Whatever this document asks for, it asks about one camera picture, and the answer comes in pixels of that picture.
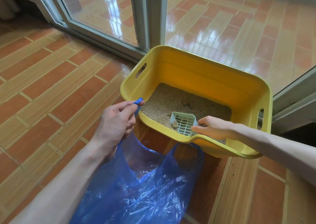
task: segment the tiled floor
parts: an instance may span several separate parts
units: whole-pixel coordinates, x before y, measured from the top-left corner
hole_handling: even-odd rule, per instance
[[[79,0],[74,19],[136,45],[131,0]],[[168,0],[166,45],[265,79],[274,94],[316,64],[316,9],[286,0]]]
[[[30,18],[0,23],[0,223],[17,215],[91,139],[101,111],[122,101],[119,87],[132,67]],[[175,144],[139,121],[135,133],[164,154]],[[205,154],[181,223],[312,223],[315,208],[315,188],[268,158]]]

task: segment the transparent blue plastic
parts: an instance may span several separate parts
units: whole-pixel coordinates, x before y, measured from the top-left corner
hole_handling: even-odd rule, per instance
[[[183,217],[204,162],[201,148],[189,160],[176,160],[143,146],[132,132],[115,157],[101,166],[70,223],[175,224]]]

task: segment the litter scoop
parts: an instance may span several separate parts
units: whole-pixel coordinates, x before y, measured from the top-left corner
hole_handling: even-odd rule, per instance
[[[191,136],[193,134],[191,127],[194,125],[206,127],[206,125],[198,124],[195,116],[189,113],[172,112],[169,122],[172,124],[174,121],[178,124],[177,132],[185,136]]]

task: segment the handle cutout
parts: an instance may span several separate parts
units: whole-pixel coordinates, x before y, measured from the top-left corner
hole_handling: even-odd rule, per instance
[[[136,73],[135,78],[137,79],[142,72],[144,72],[145,68],[147,67],[147,63],[144,63],[144,65],[140,68],[140,70]]]
[[[262,108],[262,109],[258,112],[258,119],[257,119],[257,129],[258,129],[258,130],[261,130],[261,128],[262,128],[263,114],[264,114],[264,109]]]

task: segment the yellow plastic tub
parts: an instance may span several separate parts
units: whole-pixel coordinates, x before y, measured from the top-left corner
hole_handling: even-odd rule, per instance
[[[121,85],[125,100],[148,100],[159,83],[199,95],[231,108],[231,121],[256,128],[263,112],[262,131],[271,131],[272,96],[259,77],[169,46],[156,46],[135,66]],[[245,144],[227,140],[221,144],[207,136],[181,135],[139,112],[141,121],[158,132],[182,143],[194,142],[215,157],[258,158],[261,154]]]

